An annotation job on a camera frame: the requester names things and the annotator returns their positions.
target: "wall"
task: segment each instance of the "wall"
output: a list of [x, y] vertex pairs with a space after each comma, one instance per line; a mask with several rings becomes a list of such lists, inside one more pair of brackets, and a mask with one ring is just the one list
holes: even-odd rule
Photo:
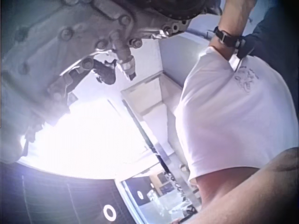
[[183, 87], [204, 46], [182, 36], [160, 40], [159, 44], [164, 72]]
[[116, 212], [114, 224], [135, 223], [114, 180], [53, 175], [17, 163], [0, 165], [1, 223], [109, 224], [105, 205]]

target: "engine part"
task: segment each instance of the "engine part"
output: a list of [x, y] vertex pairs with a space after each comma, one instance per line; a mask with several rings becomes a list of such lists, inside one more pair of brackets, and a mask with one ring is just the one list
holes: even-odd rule
[[93, 72], [98, 75], [97, 81], [99, 83], [106, 83], [112, 85], [116, 81], [115, 75], [116, 59], [111, 63], [105, 61], [104, 63], [94, 59]]
[[[1, 160], [14, 162], [21, 156], [20, 144], [14, 140], [19, 142], [34, 124], [31, 114], [55, 125], [69, 112], [68, 91], [77, 86], [74, 80], [82, 80], [93, 67], [87, 57], [109, 53], [133, 80], [135, 59], [130, 47], [141, 47], [142, 39], [184, 32], [190, 23], [188, 17], [200, 13], [199, 6], [206, 1], [190, 0], [188, 6], [195, 8], [188, 10], [170, 7], [174, 16], [164, 12], [165, 6], [172, 4], [168, 0], [155, 0], [155, 5], [146, 7], [137, 4], [142, 1], [132, 0], [2, 1]], [[184, 20], [172, 19], [178, 15]], [[100, 81], [114, 83], [115, 73], [111, 74], [100, 75]]]
[[189, 20], [204, 12], [208, 0], [131, 0], [141, 8], [153, 8], [175, 20]]

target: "ceiling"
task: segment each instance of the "ceiling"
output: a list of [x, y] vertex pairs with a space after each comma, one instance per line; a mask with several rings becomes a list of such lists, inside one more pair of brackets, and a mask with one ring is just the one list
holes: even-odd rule
[[[137, 74], [132, 82], [116, 70], [114, 85], [100, 84], [91, 72], [73, 92], [79, 100], [71, 105], [71, 113], [38, 132], [28, 156], [19, 162], [66, 176], [113, 179], [122, 163], [134, 161], [145, 150], [144, 142], [134, 124], [121, 119], [128, 117], [121, 90], [161, 71], [162, 62], [158, 41], [144, 40], [132, 54]], [[111, 60], [106, 55], [96, 59]]]

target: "wristwatch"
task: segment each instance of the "wristwatch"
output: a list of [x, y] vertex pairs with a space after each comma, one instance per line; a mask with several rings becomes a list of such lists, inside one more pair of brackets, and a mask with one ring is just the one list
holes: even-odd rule
[[223, 30], [219, 30], [218, 27], [214, 29], [214, 33], [219, 38], [219, 42], [229, 48], [239, 49], [241, 46], [243, 36], [232, 36]]

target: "skin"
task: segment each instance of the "skin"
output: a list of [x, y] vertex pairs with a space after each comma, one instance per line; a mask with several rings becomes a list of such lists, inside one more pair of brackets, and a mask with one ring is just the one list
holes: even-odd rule
[[298, 159], [298, 148], [282, 152], [186, 223], [298, 223]]

